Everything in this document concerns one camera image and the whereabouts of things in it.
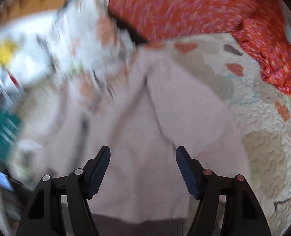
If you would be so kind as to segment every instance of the quilted blanket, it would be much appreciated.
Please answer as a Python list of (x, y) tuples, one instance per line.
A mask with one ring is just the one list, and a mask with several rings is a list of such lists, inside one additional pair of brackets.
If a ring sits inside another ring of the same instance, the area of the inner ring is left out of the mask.
[(291, 224), (291, 97), (264, 82), (260, 66), (231, 34), (200, 34), (152, 44), (209, 85), (238, 121), (252, 189), (272, 235)]

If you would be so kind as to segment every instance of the red patterned cloth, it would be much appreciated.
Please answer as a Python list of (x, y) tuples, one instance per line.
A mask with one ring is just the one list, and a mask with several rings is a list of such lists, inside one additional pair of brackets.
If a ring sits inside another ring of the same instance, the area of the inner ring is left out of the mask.
[(264, 81), (291, 95), (291, 45), (279, 0), (110, 0), (109, 11), (150, 41), (232, 32)]

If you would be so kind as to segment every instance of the round rivet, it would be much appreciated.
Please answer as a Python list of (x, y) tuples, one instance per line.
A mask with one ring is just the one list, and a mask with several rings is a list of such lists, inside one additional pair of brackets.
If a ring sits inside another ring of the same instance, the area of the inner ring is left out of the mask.
[(74, 171), (74, 174), (76, 175), (81, 175), (83, 173), (83, 169), (77, 169), (76, 171)]
[(43, 181), (48, 181), (50, 179), (50, 176), (49, 175), (46, 175), (46, 176), (43, 176)]
[(236, 178), (237, 178), (238, 181), (244, 181), (245, 180), (244, 176), (242, 176), (242, 175), (237, 175)]
[(210, 169), (205, 169), (205, 170), (203, 170), (203, 174), (209, 176), (209, 175), (212, 174), (212, 170), (210, 170)]

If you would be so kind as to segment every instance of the teal object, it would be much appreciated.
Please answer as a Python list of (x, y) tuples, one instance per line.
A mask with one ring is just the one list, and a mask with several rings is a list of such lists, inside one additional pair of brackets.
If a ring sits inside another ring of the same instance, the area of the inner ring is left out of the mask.
[(0, 110), (0, 166), (5, 165), (17, 140), (21, 120), (13, 113)]

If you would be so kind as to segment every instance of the light pink garment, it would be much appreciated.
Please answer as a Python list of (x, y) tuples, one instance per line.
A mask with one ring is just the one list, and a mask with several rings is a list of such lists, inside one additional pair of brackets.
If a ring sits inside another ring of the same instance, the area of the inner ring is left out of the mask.
[[(47, 167), (55, 176), (68, 175), (75, 159), (83, 167), (108, 145), (110, 165), (89, 206), (129, 222), (187, 217), (189, 194), (175, 160), (180, 145), (218, 175), (243, 174), (250, 181), (234, 118), (211, 89), (168, 56), (148, 50), (139, 51), (126, 80), (121, 76), (111, 86), (113, 99), (108, 91), (101, 99), (95, 95), (94, 111), (79, 91), (81, 79), (69, 82), (65, 120), (48, 130), (49, 143), (35, 160), (39, 178)], [(80, 155), (83, 118), (89, 131)]]

